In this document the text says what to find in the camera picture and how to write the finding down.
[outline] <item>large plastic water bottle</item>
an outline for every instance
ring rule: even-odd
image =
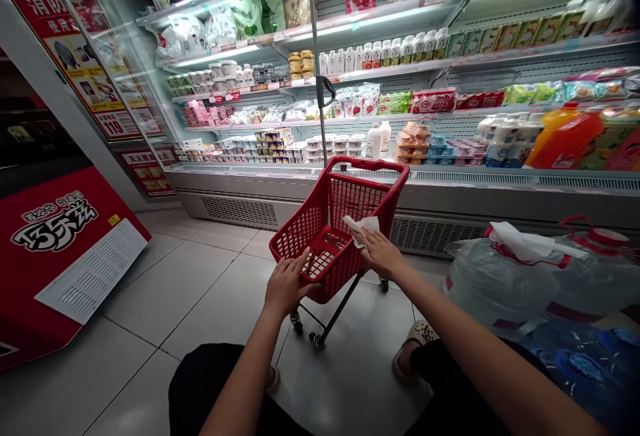
[[[454,244],[447,247],[455,260],[444,292],[494,334],[519,339],[519,329],[544,312],[558,289],[551,266],[521,264],[486,238]]]
[[[584,216],[562,222],[586,219]],[[640,266],[629,255],[624,235],[596,228],[556,237],[556,242],[587,252],[573,258],[566,269],[554,271],[559,290],[547,308],[551,317],[593,323],[632,304],[640,303]]]

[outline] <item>red bottle cap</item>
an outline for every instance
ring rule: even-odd
[[[629,240],[620,233],[604,228],[592,228],[588,236],[590,240],[608,247],[622,247]]]

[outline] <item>hand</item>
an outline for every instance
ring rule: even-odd
[[[352,232],[353,237],[364,244],[365,247],[361,249],[362,256],[380,277],[395,281],[398,275],[412,271],[402,253],[384,234],[366,227],[362,230],[365,233],[364,236]]]
[[[306,248],[300,257],[296,259],[284,259],[278,261],[267,283],[267,294],[263,311],[274,312],[278,317],[285,318],[290,312],[298,308],[300,300],[320,284],[309,284],[298,288],[298,279],[307,257],[309,248]]]

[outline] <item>basket handle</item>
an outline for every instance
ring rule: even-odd
[[[390,163],[383,159],[362,159],[350,156],[334,156],[329,160],[328,170],[331,170],[338,163],[350,163],[351,166],[358,169],[368,169],[369,171],[378,171],[379,169],[390,169],[400,174],[408,173],[409,166],[398,163]]]

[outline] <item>poster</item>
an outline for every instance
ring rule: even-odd
[[[172,164],[177,161],[170,147],[155,151],[163,164]],[[175,196],[175,191],[150,151],[126,151],[120,154],[148,197]]]
[[[100,67],[91,46],[75,25],[63,0],[13,0],[67,81],[109,141],[140,138],[140,132],[118,97],[113,84]],[[95,38],[105,66],[137,115],[143,116],[143,130],[148,136],[164,132],[120,52],[102,10],[96,0],[71,0],[78,17]]]

